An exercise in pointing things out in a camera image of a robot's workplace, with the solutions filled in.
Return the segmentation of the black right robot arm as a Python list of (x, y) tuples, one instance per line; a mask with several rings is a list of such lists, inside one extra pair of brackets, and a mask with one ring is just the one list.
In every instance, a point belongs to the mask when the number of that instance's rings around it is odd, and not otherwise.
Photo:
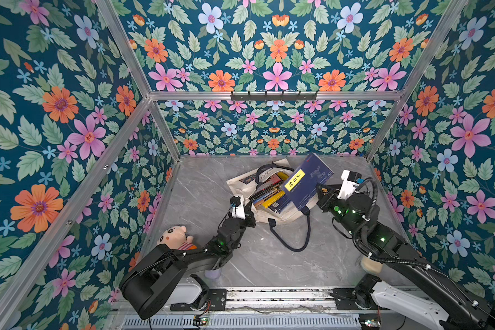
[(378, 221), (378, 190), (339, 198), (342, 185), (318, 184), (317, 205), (331, 213), (354, 247), (372, 261), (389, 266), (425, 293), (423, 299), (397, 291), (379, 276), (366, 276), (356, 287), (357, 299), (397, 312), (429, 329), (495, 329), (495, 301), (488, 303), (462, 289), (423, 258), (401, 235)]

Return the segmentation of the cream canvas tote bag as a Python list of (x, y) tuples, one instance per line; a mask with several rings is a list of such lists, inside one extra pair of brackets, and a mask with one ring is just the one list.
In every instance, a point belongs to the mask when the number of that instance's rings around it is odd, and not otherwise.
[[(291, 175), (295, 171), (294, 168), (290, 166), (287, 159), (280, 159), (276, 162), (271, 162), (270, 164), (265, 164), (258, 169), (254, 169), (243, 175), (239, 175), (227, 181), (229, 189), (232, 191), (233, 195), (241, 195), (247, 203), (252, 203), (251, 211), (254, 214), (256, 222), (262, 224), (268, 224), (270, 232), (290, 251), (302, 252), (306, 249), (309, 244), (312, 232), (311, 223), (311, 212), (316, 206), (318, 201), (317, 197), (312, 197), (306, 206), (301, 210), (295, 207), (293, 202), (289, 202), (282, 211), (276, 212), (270, 208), (266, 208), (262, 205), (255, 206), (255, 198), (252, 195), (255, 193), (257, 188), (261, 188), (264, 183), (266, 183), (270, 178), (279, 173), (285, 175)], [(305, 243), (302, 247), (292, 247), (290, 246), (279, 234), (276, 232), (277, 225), (291, 224), (293, 221), (306, 217), (307, 221), (307, 233), (305, 237)]]

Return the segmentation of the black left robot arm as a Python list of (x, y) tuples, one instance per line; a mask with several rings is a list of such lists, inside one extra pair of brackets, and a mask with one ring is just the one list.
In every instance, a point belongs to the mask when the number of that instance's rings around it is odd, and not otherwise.
[(241, 246), (244, 232), (254, 228), (256, 220), (251, 202), (243, 205), (239, 197), (232, 197), (230, 204), (217, 234), (205, 246), (173, 250), (160, 244), (124, 276), (120, 291), (141, 319), (159, 312), (182, 278), (220, 269), (232, 258), (234, 250)]

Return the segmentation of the navy book yellow label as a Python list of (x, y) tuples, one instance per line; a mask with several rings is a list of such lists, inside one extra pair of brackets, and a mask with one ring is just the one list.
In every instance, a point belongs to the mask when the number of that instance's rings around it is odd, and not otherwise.
[(283, 183), (282, 190), (291, 203), (302, 210), (316, 196), (317, 185), (325, 184), (333, 174), (324, 161), (311, 153)]

